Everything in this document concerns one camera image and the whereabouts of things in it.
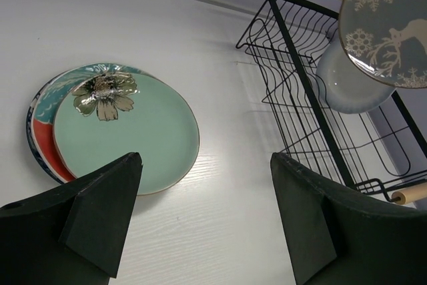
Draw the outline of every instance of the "gray plate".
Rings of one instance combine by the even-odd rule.
[[[316,70],[320,97],[340,113],[364,113],[384,103],[395,88],[361,73],[347,58],[338,40],[322,55]]]
[[[340,41],[366,75],[394,87],[427,87],[427,0],[344,0]]]

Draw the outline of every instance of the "metal frame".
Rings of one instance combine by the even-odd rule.
[[[260,68],[266,85],[266,96],[262,102],[268,103],[272,109],[285,146],[282,152],[350,188],[368,195],[383,193],[389,202],[394,202],[396,200],[389,197],[389,192],[427,182],[427,168],[411,172],[411,163],[400,142],[399,133],[409,130],[426,158],[427,142],[400,96],[394,92],[392,99],[396,110],[407,126],[393,130],[379,107],[390,133],[379,138],[372,137],[368,128],[373,124],[366,114],[361,114],[359,121],[370,140],[362,145],[354,143],[342,115],[331,111],[316,95],[316,87],[324,85],[313,72],[320,58],[316,54],[324,50],[337,29],[338,14],[315,3],[306,0],[266,0],[236,48],[245,47],[245,52],[253,57]],[[319,34],[326,36],[324,41],[319,42],[316,38],[315,35]],[[404,173],[394,174],[384,163],[377,148],[377,144],[384,139],[394,139],[402,150],[408,162]],[[369,176],[360,155],[361,149],[368,145],[375,148],[385,171],[394,179],[383,182],[380,178]]]

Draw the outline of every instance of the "blue patterned plate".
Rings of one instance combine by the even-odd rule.
[[[65,96],[53,124],[63,163],[75,177],[139,152],[144,162],[138,195],[179,182],[199,151],[199,129],[184,98],[148,75],[104,73]]]
[[[427,0],[343,0],[340,41],[366,75],[393,87],[427,87]]]
[[[75,179],[63,165],[53,141],[53,119],[59,104],[71,88],[82,81],[118,71],[147,75],[140,69],[117,63],[93,63],[53,78],[34,97],[27,114],[27,139],[35,159],[54,180],[66,183]]]

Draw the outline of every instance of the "white bowl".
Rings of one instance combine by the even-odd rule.
[[[370,111],[396,89],[364,75],[348,59],[339,40],[333,41],[320,58],[316,75],[320,97],[340,113]]]

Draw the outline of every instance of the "flower decoration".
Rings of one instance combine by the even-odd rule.
[[[130,73],[104,73],[85,81],[72,91],[74,107],[83,116],[89,116],[96,108],[99,120],[116,120],[118,109],[133,109],[128,95],[137,92],[137,84]]]

